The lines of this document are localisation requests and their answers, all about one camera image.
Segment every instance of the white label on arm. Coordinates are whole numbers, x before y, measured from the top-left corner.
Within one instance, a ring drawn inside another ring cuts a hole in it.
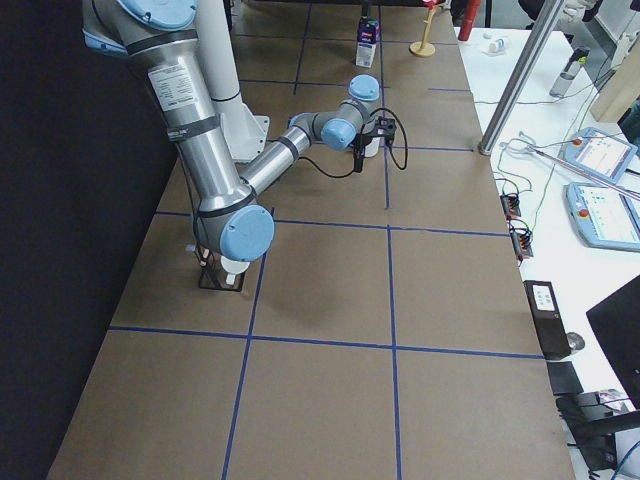
[[[533,298],[536,300],[536,307],[538,307],[538,310],[545,310],[547,312],[555,311],[549,287],[544,285],[534,285]]]
[[[180,61],[149,72],[149,80],[164,112],[193,105],[198,101],[194,94],[189,71]]]

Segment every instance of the metal pole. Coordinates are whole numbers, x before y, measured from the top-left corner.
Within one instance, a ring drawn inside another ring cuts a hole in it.
[[[511,78],[502,93],[500,102],[498,102],[496,111],[491,117],[480,145],[478,145],[478,150],[482,155],[491,155],[491,150],[498,141],[498,137],[502,133],[509,115],[511,115],[524,84],[527,82],[544,45],[547,43],[549,35],[551,35],[556,26],[558,16],[562,11],[562,7],[564,7],[564,2],[565,0],[546,0],[544,2],[529,39],[518,59],[518,63],[516,63]]]

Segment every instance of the connector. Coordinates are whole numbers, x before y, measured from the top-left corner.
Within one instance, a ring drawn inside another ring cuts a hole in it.
[[[507,220],[520,218],[520,199],[516,193],[500,195],[500,203],[502,204],[502,211]]]
[[[511,243],[513,245],[513,250],[516,253],[516,258],[520,262],[533,257],[530,234],[519,233],[514,229],[510,229],[509,236],[511,237]]]

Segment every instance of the wire stand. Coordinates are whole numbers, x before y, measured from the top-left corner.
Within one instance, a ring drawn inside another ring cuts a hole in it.
[[[222,264],[209,250],[200,256],[200,279],[198,287],[204,290],[218,290],[221,292],[241,292],[244,285],[244,272],[235,275],[233,285],[226,282],[229,274],[222,268]]]

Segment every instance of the black sensor device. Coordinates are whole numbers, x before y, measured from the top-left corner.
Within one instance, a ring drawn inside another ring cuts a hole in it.
[[[525,280],[529,308],[544,358],[560,360],[571,354],[551,282]]]

